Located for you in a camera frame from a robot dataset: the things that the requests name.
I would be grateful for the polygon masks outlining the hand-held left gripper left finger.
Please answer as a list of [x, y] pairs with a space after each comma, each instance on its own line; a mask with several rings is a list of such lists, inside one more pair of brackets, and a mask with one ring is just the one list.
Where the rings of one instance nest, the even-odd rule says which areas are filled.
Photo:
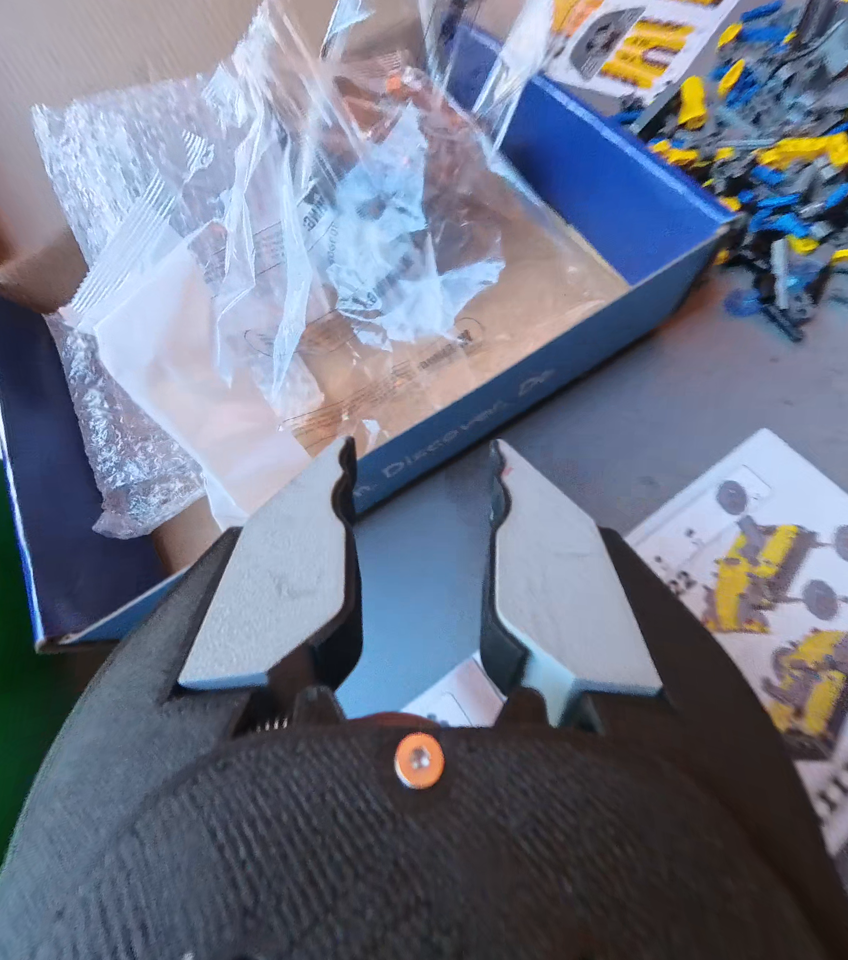
[[358, 606], [353, 486], [356, 445], [332, 441], [241, 528], [178, 684], [264, 685]]

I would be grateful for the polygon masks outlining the bubble wrap sheet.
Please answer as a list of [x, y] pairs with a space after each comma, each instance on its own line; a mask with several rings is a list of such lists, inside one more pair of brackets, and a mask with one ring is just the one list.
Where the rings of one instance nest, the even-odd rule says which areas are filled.
[[[145, 138], [172, 131], [164, 121], [175, 119], [179, 92], [162, 81], [32, 108], [46, 174], [87, 269], [149, 185], [155, 162]], [[59, 311], [45, 320], [101, 498], [94, 532], [148, 535], [202, 498], [199, 468], [108, 374], [92, 335], [77, 332]]]

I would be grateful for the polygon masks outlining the clear plastic bags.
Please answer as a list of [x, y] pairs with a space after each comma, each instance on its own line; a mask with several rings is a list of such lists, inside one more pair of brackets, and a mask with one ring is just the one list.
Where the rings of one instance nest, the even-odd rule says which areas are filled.
[[337, 2], [318, 52], [262, 2], [68, 308], [108, 374], [243, 524], [339, 437], [366, 454], [628, 290], [504, 157], [550, 40], [526, 2], [473, 107], [460, 54], [370, 44]]

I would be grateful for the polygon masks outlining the pile of small building pieces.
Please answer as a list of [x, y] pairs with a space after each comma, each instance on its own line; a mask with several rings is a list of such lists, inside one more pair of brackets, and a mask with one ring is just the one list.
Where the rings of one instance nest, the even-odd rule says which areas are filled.
[[[632, 94], [613, 117], [733, 215], [714, 264], [726, 302], [790, 342], [848, 279], [848, 2], [764, 2], [719, 34], [709, 71]], [[848, 282], [834, 300], [848, 308]]]

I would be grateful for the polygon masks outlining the grey desk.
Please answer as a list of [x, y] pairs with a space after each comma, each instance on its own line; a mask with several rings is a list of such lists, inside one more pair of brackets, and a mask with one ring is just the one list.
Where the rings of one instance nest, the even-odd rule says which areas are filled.
[[[502, 438], [622, 534], [764, 427], [848, 493], [848, 308], [827, 296], [792, 343], [726, 313], [742, 284], [739, 271], [712, 274]], [[358, 521], [364, 643], [337, 694], [346, 714], [396, 712], [476, 650], [490, 473], [483, 440]]]

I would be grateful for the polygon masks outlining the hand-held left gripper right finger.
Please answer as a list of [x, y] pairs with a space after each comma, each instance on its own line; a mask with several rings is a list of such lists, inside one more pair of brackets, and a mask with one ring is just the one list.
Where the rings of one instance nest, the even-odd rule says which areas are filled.
[[509, 443], [491, 444], [479, 656], [505, 698], [541, 695], [550, 726], [586, 694], [663, 688], [598, 524]]

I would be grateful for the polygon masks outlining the yellow sticker sheet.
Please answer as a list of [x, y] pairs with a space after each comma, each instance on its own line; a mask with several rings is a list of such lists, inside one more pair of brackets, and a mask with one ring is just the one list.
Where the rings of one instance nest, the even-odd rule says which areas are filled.
[[728, 24], [735, 1], [557, 1], [546, 75], [604, 97], [647, 102], [680, 82]]

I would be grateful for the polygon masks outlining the instruction booklet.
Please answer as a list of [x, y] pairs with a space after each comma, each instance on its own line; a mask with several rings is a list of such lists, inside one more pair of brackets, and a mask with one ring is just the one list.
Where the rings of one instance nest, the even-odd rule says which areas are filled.
[[[741, 671], [837, 856], [848, 844], [848, 494], [762, 429], [625, 540]], [[404, 712], [489, 726], [504, 699], [476, 652]]]

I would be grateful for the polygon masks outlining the blue cardboard kit box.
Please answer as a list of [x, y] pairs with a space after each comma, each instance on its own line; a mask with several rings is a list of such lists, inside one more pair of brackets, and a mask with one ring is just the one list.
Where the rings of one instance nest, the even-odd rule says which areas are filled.
[[[171, 584], [147, 538], [95, 534], [99, 495], [43, 318], [84, 270], [30, 108], [183, 77], [235, 46], [256, 2], [0, 2], [0, 438], [33, 645], [114, 642]], [[487, 386], [364, 455], [359, 513], [589, 373], [680, 306], [729, 221], [716, 201], [546, 78], [503, 144], [529, 185], [631, 286]]]

